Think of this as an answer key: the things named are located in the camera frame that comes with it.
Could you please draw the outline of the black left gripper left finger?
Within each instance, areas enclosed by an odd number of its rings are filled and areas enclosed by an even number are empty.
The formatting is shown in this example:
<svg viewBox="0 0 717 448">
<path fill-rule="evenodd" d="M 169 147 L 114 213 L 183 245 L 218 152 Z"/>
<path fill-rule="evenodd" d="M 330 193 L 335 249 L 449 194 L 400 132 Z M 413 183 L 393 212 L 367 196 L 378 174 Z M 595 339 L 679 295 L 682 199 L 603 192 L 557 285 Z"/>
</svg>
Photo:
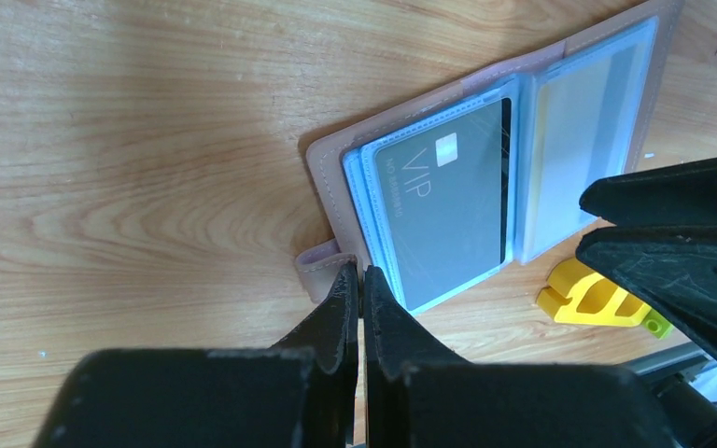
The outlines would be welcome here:
<svg viewBox="0 0 717 448">
<path fill-rule="evenodd" d="M 267 348 L 115 348 L 82 358 L 37 447 L 346 447 L 358 382 L 359 274 Z"/>
</svg>

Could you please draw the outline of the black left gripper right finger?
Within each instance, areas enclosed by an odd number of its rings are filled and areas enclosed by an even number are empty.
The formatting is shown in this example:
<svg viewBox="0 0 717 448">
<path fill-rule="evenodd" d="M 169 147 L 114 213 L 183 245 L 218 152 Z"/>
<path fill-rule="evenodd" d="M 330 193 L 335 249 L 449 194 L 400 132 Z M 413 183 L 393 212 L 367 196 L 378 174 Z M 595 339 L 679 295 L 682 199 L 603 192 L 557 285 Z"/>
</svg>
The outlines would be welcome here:
<svg viewBox="0 0 717 448">
<path fill-rule="evenodd" d="M 593 364 L 478 364 L 364 275 L 371 447 L 670 447 L 667 418 L 632 371 Z"/>
</svg>

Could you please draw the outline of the pink leather card holder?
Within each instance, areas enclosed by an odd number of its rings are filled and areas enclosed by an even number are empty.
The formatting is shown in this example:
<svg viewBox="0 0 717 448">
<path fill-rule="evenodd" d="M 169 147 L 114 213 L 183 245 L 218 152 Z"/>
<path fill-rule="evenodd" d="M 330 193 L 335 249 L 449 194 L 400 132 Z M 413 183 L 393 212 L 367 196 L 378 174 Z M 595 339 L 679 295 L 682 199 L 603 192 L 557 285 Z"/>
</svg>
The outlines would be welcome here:
<svg viewBox="0 0 717 448">
<path fill-rule="evenodd" d="M 643 2 L 313 142 L 334 236 L 297 257 L 311 300 L 352 262 L 417 314 L 588 226 L 584 190 L 638 164 L 681 11 Z"/>
</svg>

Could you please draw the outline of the grey VIP credit card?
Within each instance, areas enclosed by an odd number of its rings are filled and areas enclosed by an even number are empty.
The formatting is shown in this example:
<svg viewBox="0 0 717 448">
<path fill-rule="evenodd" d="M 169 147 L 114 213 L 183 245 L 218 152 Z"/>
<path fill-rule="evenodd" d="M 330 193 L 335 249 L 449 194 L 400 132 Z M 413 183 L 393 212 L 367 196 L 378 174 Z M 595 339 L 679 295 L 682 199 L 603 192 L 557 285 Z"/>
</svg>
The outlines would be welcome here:
<svg viewBox="0 0 717 448">
<path fill-rule="evenodd" d="M 507 259 L 510 98 L 476 98 L 368 150 L 385 268 L 416 314 L 496 273 Z"/>
</svg>

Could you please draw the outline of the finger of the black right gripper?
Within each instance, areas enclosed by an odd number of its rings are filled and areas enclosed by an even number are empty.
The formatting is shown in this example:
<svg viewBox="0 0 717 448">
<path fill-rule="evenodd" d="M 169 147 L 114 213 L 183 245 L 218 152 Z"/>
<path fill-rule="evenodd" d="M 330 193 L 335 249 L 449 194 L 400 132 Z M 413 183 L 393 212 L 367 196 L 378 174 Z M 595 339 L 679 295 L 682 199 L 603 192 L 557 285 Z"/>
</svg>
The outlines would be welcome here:
<svg viewBox="0 0 717 448">
<path fill-rule="evenodd" d="M 717 158 L 599 179 L 579 205 L 617 226 L 717 225 Z"/>
<path fill-rule="evenodd" d="M 717 360 L 717 226 L 600 228 L 575 255 Z"/>
</svg>

